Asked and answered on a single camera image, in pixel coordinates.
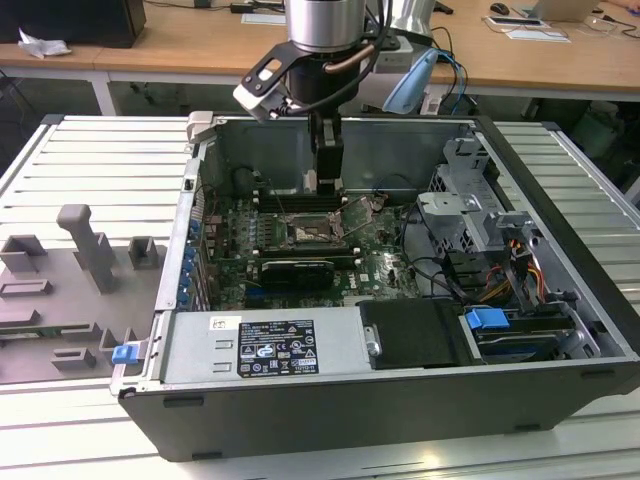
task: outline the computer case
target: computer case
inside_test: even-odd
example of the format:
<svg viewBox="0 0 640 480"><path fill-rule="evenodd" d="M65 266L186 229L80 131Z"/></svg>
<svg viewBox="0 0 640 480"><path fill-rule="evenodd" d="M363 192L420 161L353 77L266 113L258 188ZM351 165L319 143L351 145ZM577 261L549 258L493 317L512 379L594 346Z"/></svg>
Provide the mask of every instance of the computer case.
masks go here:
<svg viewBox="0 0 640 480"><path fill-rule="evenodd" d="M0 0L0 42L19 29L44 40L130 48L146 22L143 0Z"/></svg>

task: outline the sticker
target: sticker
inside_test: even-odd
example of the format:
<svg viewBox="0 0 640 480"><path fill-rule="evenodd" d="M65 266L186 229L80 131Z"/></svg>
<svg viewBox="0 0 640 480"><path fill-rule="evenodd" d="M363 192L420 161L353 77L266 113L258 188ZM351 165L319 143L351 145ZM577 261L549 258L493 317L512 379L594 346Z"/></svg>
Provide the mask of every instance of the sticker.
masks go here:
<svg viewBox="0 0 640 480"><path fill-rule="evenodd" d="M209 330L237 330L240 322L242 322L240 315L210 317Z"/></svg>
<svg viewBox="0 0 640 480"><path fill-rule="evenodd" d="M313 320L238 321L238 325L238 375L241 377L319 373Z"/></svg>

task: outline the black cable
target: black cable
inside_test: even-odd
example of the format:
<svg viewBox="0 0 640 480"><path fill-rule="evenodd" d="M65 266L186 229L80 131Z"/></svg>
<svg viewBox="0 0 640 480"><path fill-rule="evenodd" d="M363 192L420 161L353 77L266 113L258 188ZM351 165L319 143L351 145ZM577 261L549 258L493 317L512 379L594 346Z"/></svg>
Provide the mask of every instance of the black cable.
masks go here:
<svg viewBox="0 0 640 480"><path fill-rule="evenodd" d="M191 7L189 5L180 5L178 3L170 3L170 2L156 2L155 0L143 0L144 3L148 3L149 5L153 5L154 7L173 7L173 8L186 8L188 10L205 10L205 11L209 11L209 12L218 12L220 10L226 10L228 8L231 8L230 5L223 5L220 7L203 7L203 8L196 8L195 6Z"/></svg>
<svg viewBox="0 0 640 480"><path fill-rule="evenodd" d="M602 19L607 21L607 22L613 22L613 23L617 23L619 25L624 25L625 27L630 27L630 28L627 28L626 30L622 30L620 33L622 33L623 35L626 35L627 37L640 39L640 35L631 35L631 32L635 32L636 30L638 30L638 27L636 27L635 25L631 25L630 23L621 22L620 20L616 20L615 18L613 18L613 17L611 17L609 15L604 15L602 17Z"/></svg>
<svg viewBox="0 0 640 480"><path fill-rule="evenodd" d="M332 102L335 102L337 99L342 97L345 94L345 92L348 92L352 88L354 88L357 85L359 85L362 82L362 80L364 80L365 77L367 75L369 75L369 73L371 73L371 71L373 70L373 67L375 66L376 61L378 60L378 57L380 56L380 49L382 48L382 42L387 37L387 32L389 31L389 28L391 27L392 8L393 8L393 0L388 0L388 2L387 2L387 17L386 17L386 21L384 23L382 23L382 20L385 18L384 17L384 13L383 13L384 4L383 4L382 0L378 0L378 9L379 9L380 22L381 22L380 24L384 25L384 28L382 28L380 30L380 33L379 33L378 37L376 38L375 42L373 43L374 52L369 57L369 63L367 63L367 66L364 67L364 69L360 72L360 74L356 78L351 80L348 84L346 84L344 87L342 87L338 91L334 92L333 94L329 95L328 97L323 98L322 100L317 101L316 103L313 103L311 105L307 105L306 107L296 108L296 109L292 109L291 107L287 107L284 110L284 115L291 115L291 116L294 116L294 115L295 116L297 116L297 115L305 115L305 114L307 114L309 112L312 112L314 110L319 110L322 107L325 107L325 106L331 104Z"/></svg>
<svg viewBox="0 0 640 480"><path fill-rule="evenodd" d="M447 94L440 101L440 105L443 105L444 102L447 101L447 99L453 93L453 90L456 88L456 84L458 83L458 69L452 63L450 63L449 65L451 65L451 68L453 69L453 83L451 84L451 88L449 88L449 91L447 92Z"/></svg>
<svg viewBox="0 0 640 480"><path fill-rule="evenodd" d="M208 187L212 190L215 190L215 187L213 185L211 185L210 183L201 183L200 186L198 188L196 188L196 191L193 192L193 198L196 198L196 195L198 195L198 192L200 192L200 190L202 190L203 188Z"/></svg>
<svg viewBox="0 0 640 480"><path fill-rule="evenodd" d="M27 97L24 96L24 94L22 93L22 90L20 90L18 88L18 85L16 85L16 83L13 81L13 78L9 77L6 73L4 73L2 70L0 70L0 75L2 75L4 78L6 78L9 83L11 84L11 86L13 87L13 89L18 92L18 95L20 95L22 97L22 100L24 100L24 103L27 104L27 106L29 107L29 109L33 112L33 113L37 113L37 110L35 109L35 107L31 104L31 102L27 99Z"/></svg>
<svg viewBox="0 0 640 480"><path fill-rule="evenodd" d="M403 175L401 173L390 173L389 175L385 175L380 180L378 180L375 183L375 185L371 188L371 192L372 193L378 193L380 191L380 187L382 186L382 183L385 180L387 180L389 178L393 178L393 177L401 178L402 180L404 180L407 183L407 185L409 185L411 187L412 190L414 190L416 192L418 191L418 189L415 187L413 182L411 180L409 180L405 175Z"/></svg>
<svg viewBox="0 0 640 480"><path fill-rule="evenodd" d="M420 275L421 277L429 280L430 282L433 282L437 285L440 285L442 288L444 288L445 290L447 290L448 292L450 292L452 295L456 295L455 292L453 291L453 289L451 287L449 287L448 284L446 284L445 282L438 280L435 278L435 275L429 275L426 272L423 272L422 270L420 270L418 267L416 267L416 263L421 261L421 260L431 260L434 261L433 258L434 257L418 257L415 260L410 260L409 259L409 255L407 255L407 250L405 248L405 238L407 235L407 226L409 225L409 218L411 217L411 214L413 213L414 210L418 210L418 212L420 212L420 209L418 208L418 204L414 203L413 205L411 205L411 208L409 209L409 211L407 212L406 217L404 218L404 223L402 225L402 239L400 240L400 248L402 250L402 254L404 255L404 257L407 259L407 263L413 267L413 269L415 270L415 272ZM431 234L431 230L429 229L429 226L425 223L424 224L425 227L427 228L427 230L429 230L429 234Z"/></svg>
<svg viewBox="0 0 640 480"><path fill-rule="evenodd" d="M456 61L456 63L460 65L460 63L457 60L455 60L456 54L453 51L453 40L451 38L451 32L449 32L449 30L446 27L435 27L431 29L432 32L435 32L437 30L443 30L447 34L447 38L449 40L449 52L451 53L451 58L453 58L454 61ZM440 45L438 45L438 42L436 41L435 38L433 39L433 43L438 48L438 50L442 50L442 48L440 47ZM456 84L458 83L458 70L456 69L455 64L450 63L450 65L451 65L451 68L453 69L453 82L451 83L451 87L447 91L444 98L440 101L441 105L444 104L444 102L446 102L447 99L451 96L451 94L453 93L453 90L456 88Z"/></svg>
<svg viewBox="0 0 640 480"><path fill-rule="evenodd" d="M371 11L371 9L369 8L369 5L365 6L365 13L367 15L367 18L369 19L369 21L371 23L374 24L374 26L376 27L376 31L378 33L380 33L380 23L378 23L378 19L376 18L376 16L373 14L373 12Z"/></svg>
<svg viewBox="0 0 640 480"><path fill-rule="evenodd" d="M435 31L437 31L437 30L444 30L444 33L446 33L446 34L447 34L447 38L449 39L449 51L451 52L451 58L453 58L453 59L455 60L456 56L455 56L455 54L453 53L453 40L451 39L451 33L449 32L449 30L447 30L447 28L446 28L446 27L435 27L435 28L432 28L432 29L431 29L431 31L432 31L432 32L435 32Z"/></svg>

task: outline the wooden desk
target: wooden desk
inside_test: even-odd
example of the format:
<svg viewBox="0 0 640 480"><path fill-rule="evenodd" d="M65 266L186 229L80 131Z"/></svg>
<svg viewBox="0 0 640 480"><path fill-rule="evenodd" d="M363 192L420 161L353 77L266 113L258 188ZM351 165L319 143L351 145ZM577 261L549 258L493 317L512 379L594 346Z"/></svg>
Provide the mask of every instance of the wooden desk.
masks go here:
<svg viewBox="0 0 640 480"><path fill-rule="evenodd" d="M604 36L567 23L558 25L571 43L511 40L481 20L491 14L491 3L445 0L455 13L434 13L431 18L432 27L451 32L456 57L469 72L469 93L640 101L640 40ZM618 20L640 25L639 18L620 7L601 6ZM102 113L115 115L111 81L235 84L287 36L284 26L245 25L240 15L224 10L150 4L145 10L146 28L131 49L72 45L71 55L39 60L15 45L0 45L0 66L7 75L89 81ZM436 32L436 39L448 48L443 31ZM392 77L391 82L400 78ZM449 66L436 67L433 84L449 85L452 80Z"/></svg>
<svg viewBox="0 0 640 480"><path fill-rule="evenodd" d="M245 25L227 10L145 4L145 12L147 24L134 48L102 49L97 70L240 76L287 40L285 26Z"/></svg>
<svg viewBox="0 0 640 480"><path fill-rule="evenodd" d="M469 71L469 85L478 93L482 87L489 87L484 88L486 93L506 87L542 90L537 96L545 96L545 90L557 90L567 93L565 98L581 98L581 94L582 98L589 98L589 94L597 92L611 96L633 93L640 97L640 40L619 34L603 36L582 24L565 22L552 22L552 26L564 29L571 43L511 40L491 31L481 20L495 15L489 10L491 0L444 3L455 13L434 13L431 26L443 26L451 32L456 58ZM640 26L640 18L621 7L608 3L600 6L616 20ZM436 31L435 38L441 47L448 48L443 31ZM523 96L536 96L531 93Z"/></svg>

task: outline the blue tab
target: blue tab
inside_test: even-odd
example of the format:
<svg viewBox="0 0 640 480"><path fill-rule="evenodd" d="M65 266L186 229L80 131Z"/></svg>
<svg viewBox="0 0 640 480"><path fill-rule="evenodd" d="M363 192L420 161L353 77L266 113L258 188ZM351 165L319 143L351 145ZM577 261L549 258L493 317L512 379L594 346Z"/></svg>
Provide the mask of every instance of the blue tab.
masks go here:
<svg viewBox="0 0 640 480"><path fill-rule="evenodd" d="M500 308L474 308L465 315L471 329L509 328L509 319Z"/></svg>
<svg viewBox="0 0 640 480"><path fill-rule="evenodd" d="M118 345L113 349L111 361L114 365L134 365L138 363L138 345Z"/></svg>

